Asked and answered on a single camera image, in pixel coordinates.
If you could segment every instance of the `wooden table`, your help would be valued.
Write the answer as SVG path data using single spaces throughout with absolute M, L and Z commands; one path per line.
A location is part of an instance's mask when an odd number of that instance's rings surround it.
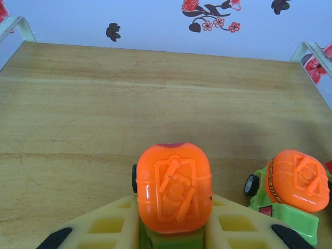
M 132 192 L 155 143 L 208 155 L 213 189 L 243 205 L 249 174 L 287 148 L 332 158 L 332 112 L 297 63 L 24 43 L 0 74 L 0 248 Z M 332 247 L 332 205 L 319 212 Z

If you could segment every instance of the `red flower decal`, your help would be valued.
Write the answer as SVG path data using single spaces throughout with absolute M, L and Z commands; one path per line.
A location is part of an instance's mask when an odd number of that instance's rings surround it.
M 332 59 L 332 43 L 323 48 L 323 51 L 326 53 L 327 57 Z M 305 69 L 316 85 L 320 82 L 321 76 L 326 74 L 326 71 L 322 68 L 319 61 L 314 56 L 311 56 L 307 61 Z
M 199 5 L 198 0 L 185 0 L 182 4 L 183 11 L 194 11 Z
M 228 29 L 234 33 L 236 31 L 239 31 L 240 30 L 240 24 L 237 23 L 237 22 L 232 22 L 232 24 L 228 27 Z
M 207 31 L 207 30 L 211 31 L 213 24 L 210 21 L 205 21 L 205 23 L 203 23 L 202 26 L 203 26 L 204 31 Z
M 232 9 L 235 9 L 236 11 L 241 10 L 240 0 L 230 0 L 229 4 L 232 6 Z
M 215 25 L 215 27 L 222 27 L 224 26 L 224 21 L 224 18 L 217 17 L 216 20 L 213 21 L 213 24 Z
M 5 7 L 4 0 L 0 0 L 0 22 L 9 16 L 8 10 Z

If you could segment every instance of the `orange toy dome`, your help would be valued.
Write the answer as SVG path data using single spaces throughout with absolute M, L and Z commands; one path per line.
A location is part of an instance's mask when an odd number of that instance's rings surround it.
M 210 164 L 197 146 L 152 146 L 139 159 L 136 182 L 140 217 L 152 231 L 194 231 L 209 219 L 213 194 Z
M 326 171 L 317 159 L 304 153 L 280 152 L 268 163 L 266 177 L 266 192 L 272 202 L 306 212 L 317 212 L 329 203 Z

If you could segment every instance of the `wooden surface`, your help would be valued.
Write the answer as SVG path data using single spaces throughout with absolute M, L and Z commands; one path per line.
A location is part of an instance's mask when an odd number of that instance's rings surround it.
M 0 248 L 130 194 L 154 143 L 200 146 L 214 192 L 243 205 L 279 151 L 332 159 L 332 112 L 288 62 L 25 43 L 0 74 L 0 128 Z M 331 248 L 332 205 L 317 215 Z

